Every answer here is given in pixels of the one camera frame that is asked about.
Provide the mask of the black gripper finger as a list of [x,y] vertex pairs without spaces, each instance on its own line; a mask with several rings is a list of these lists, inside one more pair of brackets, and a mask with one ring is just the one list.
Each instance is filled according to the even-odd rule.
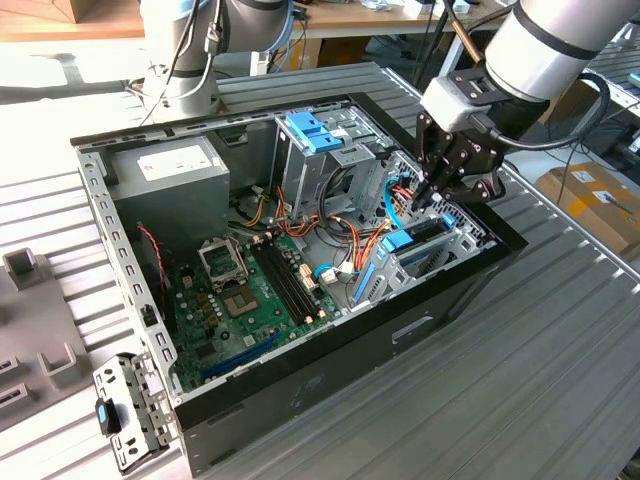
[[433,192],[448,202],[488,203],[505,195],[505,185],[496,172],[490,172],[466,178],[453,176]]
[[423,209],[432,203],[431,197],[442,188],[440,134],[435,121],[425,112],[418,114],[416,123],[415,157],[421,168],[422,180],[417,187],[413,209]]

